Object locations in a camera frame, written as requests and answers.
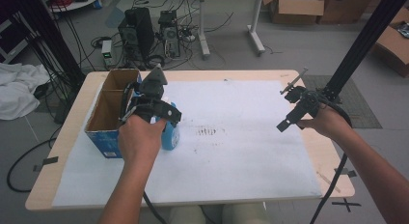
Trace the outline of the round white table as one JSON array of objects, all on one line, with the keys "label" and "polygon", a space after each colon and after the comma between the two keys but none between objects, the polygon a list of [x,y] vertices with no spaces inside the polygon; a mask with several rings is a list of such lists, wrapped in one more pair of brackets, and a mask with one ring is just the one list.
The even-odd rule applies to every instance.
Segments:
[{"label": "round white table", "polygon": [[102,7],[100,0],[43,0],[53,13],[61,13],[80,9],[93,5],[95,8]]}]

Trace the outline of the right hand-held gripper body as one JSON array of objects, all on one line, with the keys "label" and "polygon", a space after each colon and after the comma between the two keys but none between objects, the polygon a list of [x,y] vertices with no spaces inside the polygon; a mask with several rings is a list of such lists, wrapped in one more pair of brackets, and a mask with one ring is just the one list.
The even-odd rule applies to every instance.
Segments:
[{"label": "right hand-held gripper body", "polygon": [[306,114],[315,117],[318,113],[320,95],[315,91],[306,91],[295,103],[295,107],[277,125],[280,132],[285,131],[290,125],[297,124]]}]

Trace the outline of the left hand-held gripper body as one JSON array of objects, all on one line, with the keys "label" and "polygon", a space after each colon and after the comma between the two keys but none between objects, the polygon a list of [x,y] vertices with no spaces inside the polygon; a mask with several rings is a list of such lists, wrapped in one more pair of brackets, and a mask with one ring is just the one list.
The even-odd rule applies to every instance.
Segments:
[{"label": "left hand-held gripper body", "polygon": [[131,115],[137,115],[149,123],[153,117],[159,117],[164,110],[162,96],[165,85],[155,96],[141,93],[140,85],[139,82],[129,82],[123,89],[120,108],[121,124],[124,124]]}]

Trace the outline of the white table mat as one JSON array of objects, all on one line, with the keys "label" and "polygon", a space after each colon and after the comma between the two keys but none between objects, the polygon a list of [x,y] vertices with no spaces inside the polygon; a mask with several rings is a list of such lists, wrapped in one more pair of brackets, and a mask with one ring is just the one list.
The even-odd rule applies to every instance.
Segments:
[{"label": "white table mat", "polygon": [[[157,206],[307,199],[321,195],[300,130],[276,125],[289,112],[278,80],[170,81],[182,113],[179,142],[160,150],[146,192]],[[104,206],[123,168],[86,135],[96,96],[69,154],[53,208]]]}]

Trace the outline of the small box with green light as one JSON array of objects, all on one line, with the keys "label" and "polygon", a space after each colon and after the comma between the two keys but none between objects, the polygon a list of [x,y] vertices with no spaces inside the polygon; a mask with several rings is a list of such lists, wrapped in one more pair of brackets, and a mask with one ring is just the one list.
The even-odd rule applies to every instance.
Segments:
[{"label": "small box with green light", "polygon": [[114,65],[114,54],[111,40],[105,40],[102,42],[101,54],[106,66]]}]

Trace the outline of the person's right hand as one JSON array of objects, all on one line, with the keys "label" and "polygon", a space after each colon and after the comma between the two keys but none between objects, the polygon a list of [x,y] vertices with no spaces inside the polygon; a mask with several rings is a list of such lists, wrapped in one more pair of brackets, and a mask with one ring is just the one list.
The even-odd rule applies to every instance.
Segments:
[{"label": "person's right hand", "polygon": [[320,105],[314,118],[301,120],[297,125],[302,128],[312,128],[334,141],[341,140],[352,131],[351,126],[340,113],[328,105]]}]

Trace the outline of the closed brown cardboard box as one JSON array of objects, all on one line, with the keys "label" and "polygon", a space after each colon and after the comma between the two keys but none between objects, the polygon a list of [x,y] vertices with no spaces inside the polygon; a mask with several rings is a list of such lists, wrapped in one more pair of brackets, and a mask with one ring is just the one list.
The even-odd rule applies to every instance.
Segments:
[{"label": "closed brown cardboard box", "polygon": [[351,24],[365,13],[372,13],[380,0],[324,0],[324,13],[318,24]]}]

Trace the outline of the brown cardboard box with device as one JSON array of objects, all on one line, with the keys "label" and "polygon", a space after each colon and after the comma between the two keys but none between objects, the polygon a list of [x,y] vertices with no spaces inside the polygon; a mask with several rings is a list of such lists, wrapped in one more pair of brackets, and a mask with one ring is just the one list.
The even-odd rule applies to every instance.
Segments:
[{"label": "brown cardboard box with device", "polygon": [[402,7],[379,37],[371,53],[401,77],[409,78],[409,39],[397,31],[397,27],[404,22],[409,23],[409,9]]}]

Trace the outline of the light wooden table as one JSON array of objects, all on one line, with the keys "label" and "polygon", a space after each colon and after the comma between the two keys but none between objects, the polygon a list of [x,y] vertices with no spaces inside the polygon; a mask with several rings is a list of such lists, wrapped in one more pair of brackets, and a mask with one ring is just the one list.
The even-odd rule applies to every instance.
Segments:
[{"label": "light wooden table", "polygon": [[[48,164],[44,165],[26,201],[27,210],[68,210],[68,209],[99,209],[90,208],[53,208],[52,202],[60,185],[63,171],[68,161],[69,154],[79,136],[80,128],[84,125],[86,115],[92,108],[92,103],[109,72],[91,72],[87,75],[76,100],[71,107],[68,117],[63,124],[60,134],[50,154]],[[295,70],[168,70],[165,76],[170,81],[210,81],[218,79],[233,80],[278,80],[282,89],[287,82],[297,76]],[[302,140],[306,144],[306,151],[310,158],[315,175],[320,186],[321,195],[324,195],[331,183],[336,188],[335,197],[350,197],[355,189],[346,175],[337,177],[335,170],[340,163],[340,157],[333,142],[319,135],[312,129],[300,129]],[[249,201],[234,201],[229,203],[245,203]]]}]

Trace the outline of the blue plastic bottle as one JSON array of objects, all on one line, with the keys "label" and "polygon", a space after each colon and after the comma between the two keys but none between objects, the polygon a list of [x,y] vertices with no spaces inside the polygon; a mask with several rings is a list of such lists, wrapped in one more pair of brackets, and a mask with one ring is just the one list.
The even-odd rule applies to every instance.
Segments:
[{"label": "blue plastic bottle", "polygon": [[162,117],[165,117],[167,120],[167,124],[161,135],[162,149],[171,151],[177,146],[179,141],[177,124],[181,120],[181,112],[173,102],[163,100],[163,103],[164,110],[156,120],[160,120]]}]

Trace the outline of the white cloth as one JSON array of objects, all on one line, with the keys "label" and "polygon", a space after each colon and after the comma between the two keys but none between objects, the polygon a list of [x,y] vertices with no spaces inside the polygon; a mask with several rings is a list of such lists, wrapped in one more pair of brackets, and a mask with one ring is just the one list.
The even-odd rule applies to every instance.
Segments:
[{"label": "white cloth", "polygon": [[40,104],[34,93],[49,79],[43,65],[0,63],[0,120],[14,120],[34,111]]}]

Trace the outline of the grey floor mat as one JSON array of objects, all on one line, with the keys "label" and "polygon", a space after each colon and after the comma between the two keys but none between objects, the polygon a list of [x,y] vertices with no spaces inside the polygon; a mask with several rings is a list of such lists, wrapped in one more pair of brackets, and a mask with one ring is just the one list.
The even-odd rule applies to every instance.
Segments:
[{"label": "grey floor mat", "polygon": [[[306,75],[303,82],[309,90],[322,90],[330,79],[331,75]],[[334,103],[348,114],[354,128],[382,127],[352,79],[342,87]]]}]

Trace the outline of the small black computer tower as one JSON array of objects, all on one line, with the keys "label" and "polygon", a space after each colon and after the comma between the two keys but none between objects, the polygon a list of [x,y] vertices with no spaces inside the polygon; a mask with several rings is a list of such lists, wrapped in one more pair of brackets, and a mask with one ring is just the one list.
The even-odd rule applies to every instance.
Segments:
[{"label": "small black computer tower", "polygon": [[160,27],[165,56],[168,58],[179,57],[180,48],[177,28],[177,12],[161,11],[158,24]]}]

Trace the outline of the black aluminium stand post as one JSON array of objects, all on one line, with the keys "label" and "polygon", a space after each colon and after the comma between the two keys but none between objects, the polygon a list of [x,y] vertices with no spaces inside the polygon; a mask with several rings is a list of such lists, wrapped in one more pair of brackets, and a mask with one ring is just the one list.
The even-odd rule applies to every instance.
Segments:
[{"label": "black aluminium stand post", "polygon": [[381,0],[322,94],[333,101],[407,0]]}]

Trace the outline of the blue cardboard box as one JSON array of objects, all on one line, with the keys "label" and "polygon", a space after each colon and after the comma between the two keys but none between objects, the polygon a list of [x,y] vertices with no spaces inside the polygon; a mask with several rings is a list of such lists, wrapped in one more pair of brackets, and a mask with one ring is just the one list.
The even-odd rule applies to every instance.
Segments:
[{"label": "blue cardboard box", "polygon": [[118,148],[118,124],[123,91],[128,83],[141,81],[138,70],[111,70],[101,84],[84,131],[105,158],[122,157]]}]

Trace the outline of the white-legged desk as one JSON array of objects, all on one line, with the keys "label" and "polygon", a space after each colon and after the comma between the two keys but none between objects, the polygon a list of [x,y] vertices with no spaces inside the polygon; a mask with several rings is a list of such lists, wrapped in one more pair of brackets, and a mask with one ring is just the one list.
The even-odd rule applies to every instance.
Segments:
[{"label": "white-legged desk", "polygon": [[[210,56],[210,50],[207,44],[205,36],[205,0],[200,1],[200,18],[199,18],[199,30],[198,30],[198,40],[202,50],[202,55],[204,59],[208,59]],[[261,8],[262,0],[255,0],[252,23],[247,25],[247,32],[249,39],[256,48],[256,54],[260,56],[265,52],[264,45],[262,44],[258,34],[257,34],[257,25],[259,21],[259,12]]]}]

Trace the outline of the open brown cardboard box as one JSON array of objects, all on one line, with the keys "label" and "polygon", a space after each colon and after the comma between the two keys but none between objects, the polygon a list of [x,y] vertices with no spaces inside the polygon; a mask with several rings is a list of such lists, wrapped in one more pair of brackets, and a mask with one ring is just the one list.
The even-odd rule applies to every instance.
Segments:
[{"label": "open brown cardboard box", "polygon": [[324,14],[324,0],[272,0],[269,8],[273,23],[312,25]]}]

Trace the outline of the large black computer tower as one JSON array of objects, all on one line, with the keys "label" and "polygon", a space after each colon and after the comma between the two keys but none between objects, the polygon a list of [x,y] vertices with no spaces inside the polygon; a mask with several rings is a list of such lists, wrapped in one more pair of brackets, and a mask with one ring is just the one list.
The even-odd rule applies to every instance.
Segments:
[{"label": "large black computer tower", "polygon": [[150,10],[148,8],[126,10],[118,30],[127,57],[146,61],[154,42]]}]

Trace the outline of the person's left hand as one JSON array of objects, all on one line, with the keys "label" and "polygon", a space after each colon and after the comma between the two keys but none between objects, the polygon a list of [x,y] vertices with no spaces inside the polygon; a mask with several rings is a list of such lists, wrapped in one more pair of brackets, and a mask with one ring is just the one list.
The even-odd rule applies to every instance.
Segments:
[{"label": "person's left hand", "polygon": [[125,167],[152,167],[161,148],[161,135],[166,124],[165,119],[150,124],[137,115],[127,119],[119,129],[119,147]]}]

